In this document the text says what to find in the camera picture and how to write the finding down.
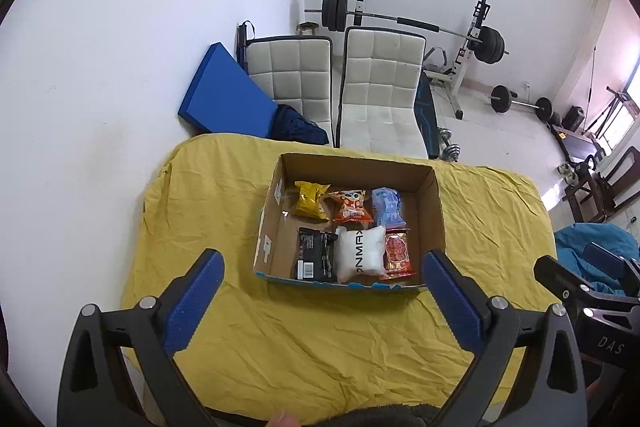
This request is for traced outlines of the dark wooden chair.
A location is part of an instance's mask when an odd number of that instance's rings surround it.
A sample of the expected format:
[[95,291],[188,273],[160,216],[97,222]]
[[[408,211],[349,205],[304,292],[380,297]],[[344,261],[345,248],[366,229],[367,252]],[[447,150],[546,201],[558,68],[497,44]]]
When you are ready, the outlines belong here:
[[[606,176],[591,170],[591,161],[594,157],[589,155],[586,160],[572,165],[570,172],[576,180],[565,190],[563,200],[568,202],[575,222],[603,223],[639,199],[639,192],[634,192],[623,202],[616,202],[617,197],[639,182],[639,151],[634,146],[629,147]],[[596,207],[596,214],[586,220],[582,205],[590,200]]]

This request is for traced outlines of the red snack packet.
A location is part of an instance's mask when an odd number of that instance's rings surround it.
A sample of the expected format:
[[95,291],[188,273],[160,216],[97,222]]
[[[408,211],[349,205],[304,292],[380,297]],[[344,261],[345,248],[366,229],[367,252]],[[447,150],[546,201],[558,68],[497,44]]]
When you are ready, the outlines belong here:
[[414,270],[409,255],[407,230],[390,230],[385,233],[384,273],[381,281],[413,277]]

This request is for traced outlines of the blue foam mat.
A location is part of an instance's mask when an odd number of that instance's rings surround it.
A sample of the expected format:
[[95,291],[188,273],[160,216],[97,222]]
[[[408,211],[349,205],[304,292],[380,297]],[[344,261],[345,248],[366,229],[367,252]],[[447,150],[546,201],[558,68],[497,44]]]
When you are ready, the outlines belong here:
[[277,103],[260,89],[220,42],[205,53],[178,115],[196,130],[267,138]]

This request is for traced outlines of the orange snack packet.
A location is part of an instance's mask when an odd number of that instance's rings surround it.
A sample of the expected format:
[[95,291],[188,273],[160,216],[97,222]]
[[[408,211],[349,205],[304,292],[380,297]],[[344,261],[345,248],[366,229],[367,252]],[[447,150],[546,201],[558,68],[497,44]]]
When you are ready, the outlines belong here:
[[372,223],[373,218],[366,207],[367,192],[356,190],[338,190],[324,196],[333,208],[332,220],[337,225],[345,223]]

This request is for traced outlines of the right white padded chair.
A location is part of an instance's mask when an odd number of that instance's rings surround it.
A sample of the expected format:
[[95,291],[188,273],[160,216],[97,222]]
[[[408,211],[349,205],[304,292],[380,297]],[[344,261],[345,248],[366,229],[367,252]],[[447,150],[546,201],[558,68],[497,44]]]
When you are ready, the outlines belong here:
[[427,158],[414,116],[425,48],[426,39],[414,32],[346,29],[336,121],[338,147]]

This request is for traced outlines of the white barbell rack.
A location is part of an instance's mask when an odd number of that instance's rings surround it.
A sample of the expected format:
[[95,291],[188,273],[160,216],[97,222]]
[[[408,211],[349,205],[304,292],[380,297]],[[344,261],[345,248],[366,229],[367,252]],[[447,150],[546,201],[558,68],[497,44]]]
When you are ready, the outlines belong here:
[[398,25],[409,26],[416,29],[423,29],[431,32],[443,32],[447,35],[461,37],[463,39],[463,43],[458,49],[458,53],[452,64],[449,64],[448,60],[445,58],[445,69],[442,72],[435,72],[434,70],[427,68],[426,57],[424,57],[422,69],[426,77],[431,80],[435,87],[439,87],[444,90],[446,100],[454,111],[454,117],[456,117],[457,120],[462,120],[464,112],[460,106],[458,94],[462,87],[466,71],[471,64],[473,52],[482,43],[480,41],[480,30],[483,27],[483,23],[486,20],[486,16],[489,11],[490,5],[487,0],[478,0],[473,11],[469,29],[465,35],[457,34],[456,32],[431,23],[420,22],[420,20],[409,20],[407,17],[396,17],[366,12],[364,10],[364,0],[357,0],[355,9],[348,12],[348,15],[352,16],[352,22],[355,26],[361,26],[363,17],[369,17],[377,18],[378,20],[389,20],[390,22],[394,22]]

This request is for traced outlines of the left white padded chair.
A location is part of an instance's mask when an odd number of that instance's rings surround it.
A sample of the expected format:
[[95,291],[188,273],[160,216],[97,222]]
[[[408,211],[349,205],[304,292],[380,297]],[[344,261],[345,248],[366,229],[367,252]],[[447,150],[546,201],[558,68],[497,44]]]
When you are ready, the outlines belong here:
[[279,36],[246,45],[248,75],[277,104],[292,106],[334,145],[333,44],[328,37]]

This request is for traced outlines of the black snack packet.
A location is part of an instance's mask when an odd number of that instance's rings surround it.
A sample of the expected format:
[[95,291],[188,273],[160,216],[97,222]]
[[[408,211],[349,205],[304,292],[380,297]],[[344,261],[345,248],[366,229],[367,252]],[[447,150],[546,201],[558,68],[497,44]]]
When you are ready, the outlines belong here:
[[332,232],[300,228],[297,239],[297,257],[294,277],[298,281],[333,283],[333,245],[337,235]]

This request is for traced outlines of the barbell on floor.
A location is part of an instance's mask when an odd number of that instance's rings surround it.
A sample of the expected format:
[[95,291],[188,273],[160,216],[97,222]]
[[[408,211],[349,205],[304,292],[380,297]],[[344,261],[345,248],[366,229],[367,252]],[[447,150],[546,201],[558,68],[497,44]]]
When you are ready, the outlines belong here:
[[506,86],[498,84],[489,95],[491,108],[497,114],[508,113],[513,105],[533,109],[536,117],[542,122],[548,122],[553,115],[553,106],[548,98],[538,98],[535,103],[523,102]]

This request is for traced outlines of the dumbbell on floor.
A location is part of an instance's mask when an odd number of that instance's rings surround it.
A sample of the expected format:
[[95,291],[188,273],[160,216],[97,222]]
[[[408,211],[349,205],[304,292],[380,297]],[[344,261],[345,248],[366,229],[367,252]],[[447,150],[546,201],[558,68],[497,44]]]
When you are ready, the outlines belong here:
[[447,128],[439,128],[438,136],[440,142],[439,158],[447,162],[458,162],[461,147],[459,144],[451,142],[451,131]]

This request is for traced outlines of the light blue tissue packet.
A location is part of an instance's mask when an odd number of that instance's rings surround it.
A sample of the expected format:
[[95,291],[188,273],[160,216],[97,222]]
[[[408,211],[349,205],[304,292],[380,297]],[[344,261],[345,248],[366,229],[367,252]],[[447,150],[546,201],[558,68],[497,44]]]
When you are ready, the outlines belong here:
[[378,187],[371,192],[371,204],[375,223],[386,230],[407,228],[401,213],[399,193],[390,187]]

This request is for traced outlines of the barbell on rack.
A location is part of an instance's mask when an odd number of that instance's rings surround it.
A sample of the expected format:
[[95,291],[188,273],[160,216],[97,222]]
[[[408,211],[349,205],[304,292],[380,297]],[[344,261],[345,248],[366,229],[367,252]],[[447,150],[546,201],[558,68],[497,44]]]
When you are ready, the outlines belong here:
[[320,9],[305,10],[309,14],[319,14],[321,16],[321,26],[329,29],[329,31],[344,31],[349,17],[354,20],[360,17],[387,20],[397,25],[434,32],[434,34],[442,32],[443,34],[459,37],[469,46],[477,61],[491,65],[500,62],[509,51],[506,49],[506,43],[500,32],[484,24],[489,11],[490,4],[487,0],[477,2],[470,29],[465,34],[462,34],[461,32],[455,32],[423,20],[415,20],[414,18],[371,13],[362,9],[352,11],[348,8],[348,0],[322,0]]

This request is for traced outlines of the open cardboard box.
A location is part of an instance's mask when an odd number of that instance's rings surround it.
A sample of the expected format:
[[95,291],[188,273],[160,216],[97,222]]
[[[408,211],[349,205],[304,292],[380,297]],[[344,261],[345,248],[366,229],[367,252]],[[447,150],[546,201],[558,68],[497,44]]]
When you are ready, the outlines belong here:
[[445,248],[431,166],[285,153],[262,207],[253,271],[294,285],[417,291],[424,256]]

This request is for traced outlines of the black treadmill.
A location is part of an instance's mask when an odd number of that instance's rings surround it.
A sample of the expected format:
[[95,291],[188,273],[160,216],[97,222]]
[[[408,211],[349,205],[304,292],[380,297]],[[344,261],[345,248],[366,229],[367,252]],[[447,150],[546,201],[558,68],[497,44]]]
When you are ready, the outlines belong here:
[[589,157],[593,157],[594,162],[599,164],[604,159],[603,148],[588,135],[571,132],[554,124],[548,124],[548,129],[558,143],[567,164],[577,165]]

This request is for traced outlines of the white pillow packet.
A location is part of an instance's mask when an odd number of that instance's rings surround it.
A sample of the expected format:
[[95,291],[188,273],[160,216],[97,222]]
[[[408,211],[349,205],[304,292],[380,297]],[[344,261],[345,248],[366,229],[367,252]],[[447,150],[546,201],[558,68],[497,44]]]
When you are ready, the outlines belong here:
[[386,228],[347,230],[337,227],[334,242],[334,271],[337,282],[344,284],[354,277],[382,277],[386,273],[385,235]]

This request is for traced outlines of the yellow snack packet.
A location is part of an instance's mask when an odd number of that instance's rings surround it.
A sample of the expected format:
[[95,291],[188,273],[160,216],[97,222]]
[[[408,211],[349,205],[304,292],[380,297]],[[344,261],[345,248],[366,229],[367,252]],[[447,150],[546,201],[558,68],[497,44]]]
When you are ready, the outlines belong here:
[[322,204],[324,194],[329,190],[329,184],[320,184],[308,181],[296,181],[294,183],[298,190],[298,199],[293,213],[295,216],[328,221]]

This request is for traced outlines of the white padded chair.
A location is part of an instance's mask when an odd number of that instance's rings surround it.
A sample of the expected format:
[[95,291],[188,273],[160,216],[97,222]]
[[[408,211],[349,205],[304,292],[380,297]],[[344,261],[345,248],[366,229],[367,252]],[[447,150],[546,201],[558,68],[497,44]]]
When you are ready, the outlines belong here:
[[248,75],[277,104],[292,106],[334,145],[333,44],[328,37],[279,36],[246,45]]
[[414,116],[425,48],[426,39],[414,32],[346,29],[336,121],[338,147],[427,158]]

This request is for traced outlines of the dark blue cloth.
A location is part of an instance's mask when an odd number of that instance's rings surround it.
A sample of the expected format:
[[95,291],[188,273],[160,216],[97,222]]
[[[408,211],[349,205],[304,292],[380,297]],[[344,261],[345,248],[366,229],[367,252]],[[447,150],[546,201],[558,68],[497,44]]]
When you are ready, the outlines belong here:
[[314,145],[328,145],[330,143],[326,130],[306,119],[294,107],[286,104],[278,105],[271,121],[268,138],[276,141]]

